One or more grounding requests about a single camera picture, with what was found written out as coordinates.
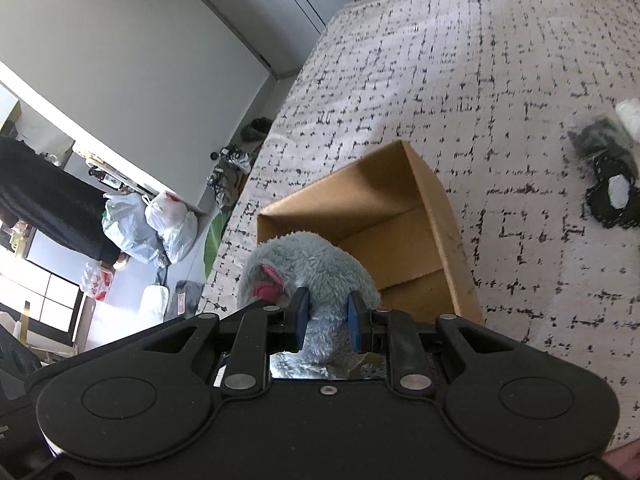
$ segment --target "green leaf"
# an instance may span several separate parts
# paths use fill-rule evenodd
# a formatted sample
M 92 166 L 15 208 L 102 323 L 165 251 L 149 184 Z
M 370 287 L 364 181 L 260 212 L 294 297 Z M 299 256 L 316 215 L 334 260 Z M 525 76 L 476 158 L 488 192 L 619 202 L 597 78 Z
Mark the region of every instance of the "green leaf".
M 207 232 L 207 238 L 204 241 L 204 275 L 207 279 L 209 279 L 213 262 L 218 255 L 222 235 L 230 216 L 231 211 L 221 212 L 211 221 L 209 226 L 209 232 Z

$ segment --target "white plastic bag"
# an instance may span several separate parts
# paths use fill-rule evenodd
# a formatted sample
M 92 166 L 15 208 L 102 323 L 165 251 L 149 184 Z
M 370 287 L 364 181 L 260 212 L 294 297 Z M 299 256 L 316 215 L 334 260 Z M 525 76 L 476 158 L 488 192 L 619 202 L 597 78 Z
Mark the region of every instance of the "white plastic bag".
M 158 261 L 162 266 L 166 256 L 156 232 L 146 223 L 145 202 L 137 193 L 109 195 L 102 216 L 104 234 L 124 253 L 148 264 Z
M 162 244 L 172 264 L 179 262 L 191 251 L 197 235 L 198 219 L 191 211 L 187 213 L 182 224 L 162 233 Z
M 156 196 L 145 209 L 146 222 L 158 234 L 182 224 L 185 216 L 187 207 L 166 191 Z
M 145 217 L 162 238 L 172 264 L 191 251 L 198 235 L 198 219 L 177 198 L 163 191 L 146 206 Z

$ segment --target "white rug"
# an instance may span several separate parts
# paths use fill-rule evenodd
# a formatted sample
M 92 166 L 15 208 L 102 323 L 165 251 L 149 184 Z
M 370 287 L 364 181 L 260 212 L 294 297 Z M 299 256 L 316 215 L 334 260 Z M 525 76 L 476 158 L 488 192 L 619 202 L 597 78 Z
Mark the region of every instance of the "white rug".
M 341 11 L 276 120 L 201 310 L 237 309 L 261 208 L 408 140 L 438 173 L 488 326 L 606 377 L 640 436 L 640 230 L 604 230 L 566 130 L 640 95 L 640 0 L 365 0 Z

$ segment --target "black cloth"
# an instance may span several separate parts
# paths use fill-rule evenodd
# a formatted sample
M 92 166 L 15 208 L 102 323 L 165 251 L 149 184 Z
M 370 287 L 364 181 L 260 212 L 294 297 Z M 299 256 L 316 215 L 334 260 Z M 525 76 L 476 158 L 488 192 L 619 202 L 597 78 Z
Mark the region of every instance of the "black cloth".
M 102 230 L 105 204 L 99 189 L 24 142 L 0 137 L 0 210 L 13 215 L 8 224 L 19 218 L 60 245 L 113 265 L 120 249 Z
M 184 316 L 184 319 L 195 316 L 200 300 L 202 299 L 203 290 L 204 283 L 191 282 L 188 280 L 178 281 L 178 283 L 175 284 L 171 303 L 164 311 L 164 321 L 169 321 L 178 316 Z M 184 314 L 178 314 L 178 296 L 181 294 L 184 294 Z

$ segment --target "box flap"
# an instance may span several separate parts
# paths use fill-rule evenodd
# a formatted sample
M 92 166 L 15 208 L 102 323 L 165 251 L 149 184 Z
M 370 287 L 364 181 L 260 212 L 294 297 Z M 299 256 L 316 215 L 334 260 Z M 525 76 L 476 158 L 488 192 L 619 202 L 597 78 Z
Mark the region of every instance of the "box flap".
M 378 290 L 442 269 L 422 205 L 351 235 L 338 247 L 369 271 Z
M 310 231 L 337 245 L 422 204 L 402 144 L 394 142 L 262 210 L 258 241 Z
M 420 156 L 408 143 L 402 144 L 431 222 L 455 311 L 473 322 L 484 324 L 476 286 L 466 264 L 465 250 L 447 194 Z

